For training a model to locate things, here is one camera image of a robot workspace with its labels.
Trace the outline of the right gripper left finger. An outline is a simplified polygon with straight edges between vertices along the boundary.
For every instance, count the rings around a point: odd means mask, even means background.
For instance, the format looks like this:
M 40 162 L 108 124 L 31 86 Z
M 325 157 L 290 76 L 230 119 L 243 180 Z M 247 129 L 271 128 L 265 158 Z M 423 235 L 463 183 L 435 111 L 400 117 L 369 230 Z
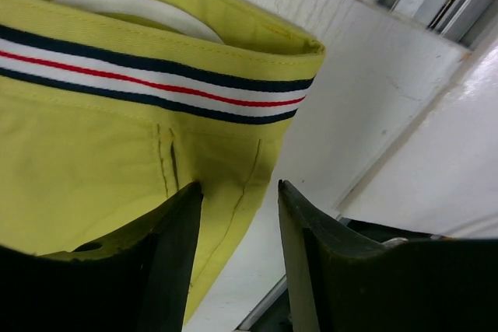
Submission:
M 71 252 L 1 249 L 3 331 L 179 331 L 203 193 L 158 208 Z

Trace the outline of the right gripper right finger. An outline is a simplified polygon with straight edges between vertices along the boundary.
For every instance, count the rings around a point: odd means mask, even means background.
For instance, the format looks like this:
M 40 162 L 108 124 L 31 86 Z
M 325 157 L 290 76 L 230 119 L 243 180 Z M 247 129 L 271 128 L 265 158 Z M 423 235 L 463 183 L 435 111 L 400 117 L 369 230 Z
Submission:
M 325 214 L 289 181 L 279 226 L 296 331 L 495 331 L 497 242 L 389 246 Z

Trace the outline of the yellow trousers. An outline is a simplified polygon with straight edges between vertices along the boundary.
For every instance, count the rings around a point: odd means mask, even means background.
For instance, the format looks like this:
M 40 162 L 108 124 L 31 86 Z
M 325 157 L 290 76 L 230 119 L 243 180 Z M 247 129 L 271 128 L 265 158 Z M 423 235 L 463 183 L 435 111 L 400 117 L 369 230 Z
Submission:
M 2 244 L 74 250 L 198 181 L 191 318 L 324 56 L 244 0 L 1 0 Z

